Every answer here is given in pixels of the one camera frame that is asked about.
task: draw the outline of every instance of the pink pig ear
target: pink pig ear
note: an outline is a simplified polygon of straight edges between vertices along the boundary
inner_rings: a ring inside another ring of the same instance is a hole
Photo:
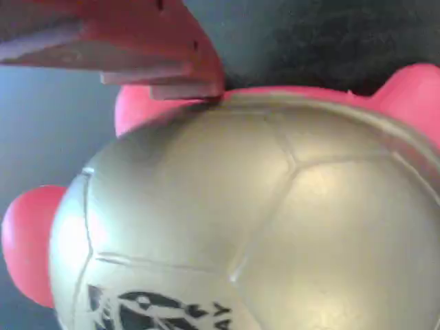
[[[150,87],[127,85],[121,88],[115,106],[115,131],[120,136],[155,119],[172,108],[200,100],[153,100]]]
[[[6,211],[1,243],[16,287],[34,302],[53,307],[49,280],[49,239],[66,188],[42,186],[17,197]]]
[[[440,148],[440,68],[430,64],[405,67],[370,101],[373,109],[412,126]]]

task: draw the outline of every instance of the shiny silver surface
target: shiny silver surface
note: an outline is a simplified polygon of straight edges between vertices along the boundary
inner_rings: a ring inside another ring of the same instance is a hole
[[[392,120],[239,96],[129,133],[84,173],[86,219],[66,197],[52,233],[56,309],[69,330],[101,322],[89,286],[117,330],[124,308],[153,313],[121,299],[127,292],[221,302],[229,329],[437,330],[439,155]]]

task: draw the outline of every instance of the soccer ball panel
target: soccer ball panel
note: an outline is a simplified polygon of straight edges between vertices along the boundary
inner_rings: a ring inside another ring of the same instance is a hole
[[[300,162],[386,152],[381,136],[371,127],[321,108],[303,107],[273,115]]]
[[[172,130],[146,126],[93,166],[95,251],[222,272],[292,171],[263,116],[226,113]]]
[[[58,318],[71,329],[75,290],[91,255],[85,219],[87,176],[79,175],[65,193],[52,227],[50,278]]]
[[[440,208],[391,159],[301,171],[235,280],[265,329],[433,329]]]
[[[226,277],[97,256],[76,302],[75,330],[261,330]]]

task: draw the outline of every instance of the pink plastic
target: pink plastic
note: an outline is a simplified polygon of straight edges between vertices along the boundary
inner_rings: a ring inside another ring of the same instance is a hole
[[[280,86],[236,89],[227,92],[224,98],[237,93],[261,94],[277,91],[383,113],[412,126],[440,149],[440,69],[435,65],[417,64],[405,67],[396,72],[371,97],[315,87]],[[155,101],[149,98],[146,87],[126,86],[121,89],[116,103],[116,135],[121,135],[167,112],[171,107],[187,105],[191,102],[195,101]]]
[[[1,226],[1,246],[9,274],[30,300],[53,307],[49,280],[49,237],[66,188],[42,186],[18,196]]]

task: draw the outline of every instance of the black printed graphic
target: black printed graphic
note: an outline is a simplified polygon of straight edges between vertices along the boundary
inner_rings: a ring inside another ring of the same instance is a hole
[[[212,318],[213,330],[231,330],[231,308],[213,302],[207,308],[153,292],[133,291],[117,297],[89,286],[89,304],[96,330],[199,330],[197,320]]]

